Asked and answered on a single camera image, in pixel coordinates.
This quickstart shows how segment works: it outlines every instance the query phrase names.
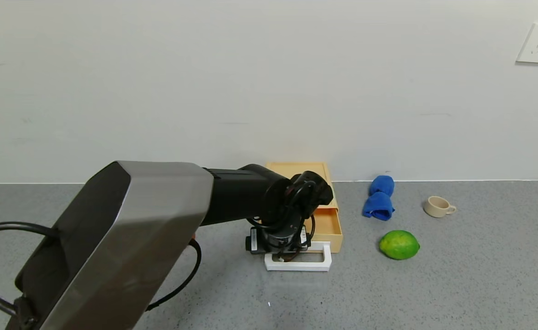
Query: blue towel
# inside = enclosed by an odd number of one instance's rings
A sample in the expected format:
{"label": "blue towel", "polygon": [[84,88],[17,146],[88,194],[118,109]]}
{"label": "blue towel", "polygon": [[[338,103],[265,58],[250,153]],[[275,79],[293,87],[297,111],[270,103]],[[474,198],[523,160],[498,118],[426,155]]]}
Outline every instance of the blue towel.
{"label": "blue towel", "polygon": [[391,197],[384,192],[376,192],[372,194],[363,207],[363,215],[367,218],[376,217],[387,221],[391,219],[391,214],[395,211],[391,203]]}
{"label": "blue towel", "polygon": [[393,189],[395,189],[395,182],[393,182],[392,177],[378,176],[373,180],[369,187],[369,196],[376,192],[382,192],[391,197],[391,195],[393,195]]}
{"label": "blue towel", "polygon": [[391,195],[395,188],[395,182],[390,176],[378,176],[373,180],[369,188],[369,198],[363,207],[363,215],[367,218],[376,217],[387,221],[391,219],[393,204]]}

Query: lime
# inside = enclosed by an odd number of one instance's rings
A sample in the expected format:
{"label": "lime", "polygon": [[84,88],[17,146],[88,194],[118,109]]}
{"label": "lime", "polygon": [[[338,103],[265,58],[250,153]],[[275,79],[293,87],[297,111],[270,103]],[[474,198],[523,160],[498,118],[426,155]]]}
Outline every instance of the lime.
{"label": "lime", "polygon": [[420,243],[409,231],[393,230],[381,238],[379,249],[391,259],[403,260],[416,255]]}

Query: gray countertop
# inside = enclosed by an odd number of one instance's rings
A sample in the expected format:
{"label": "gray countertop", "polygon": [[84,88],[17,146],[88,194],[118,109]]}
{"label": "gray countertop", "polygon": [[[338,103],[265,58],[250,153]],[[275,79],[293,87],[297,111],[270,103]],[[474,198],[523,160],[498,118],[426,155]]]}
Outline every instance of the gray countertop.
{"label": "gray countertop", "polygon": [[[334,184],[344,242],[329,272],[267,272],[261,256],[244,251],[246,221],[200,228],[200,270],[136,329],[538,330],[538,182],[401,182],[388,222],[361,216],[368,185]],[[0,185],[0,221],[51,225],[79,189]],[[427,216],[430,195],[457,213]],[[412,259],[378,252],[378,239],[395,229],[418,238]],[[38,242],[34,234],[0,234],[2,297],[17,296],[13,278]],[[187,249],[157,297],[194,259]],[[6,321],[0,312],[0,329]]]}

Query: ceramic mug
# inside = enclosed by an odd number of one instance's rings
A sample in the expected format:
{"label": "ceramic mug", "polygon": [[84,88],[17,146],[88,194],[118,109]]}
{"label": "ceramic mug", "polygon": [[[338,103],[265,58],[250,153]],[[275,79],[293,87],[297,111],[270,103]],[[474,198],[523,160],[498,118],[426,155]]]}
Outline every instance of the ceramic mug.
{"label": "ceramic mug", "polygon": [[456,207],[439,196],[430,196],[424,203],[424,211],[434,218],[441,218],[456,212]]}

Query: cup handle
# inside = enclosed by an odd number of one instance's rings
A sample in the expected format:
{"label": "cup handle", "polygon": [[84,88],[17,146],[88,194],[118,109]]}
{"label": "cup handle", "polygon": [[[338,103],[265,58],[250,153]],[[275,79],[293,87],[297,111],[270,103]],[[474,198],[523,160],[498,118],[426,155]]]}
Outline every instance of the cup handle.
{"label": "cup handle", "polygon": [[457,208],[454,205],[449,206],[449,210],[447,211],[447,215],[451,215],[452,213],[455,213]]}

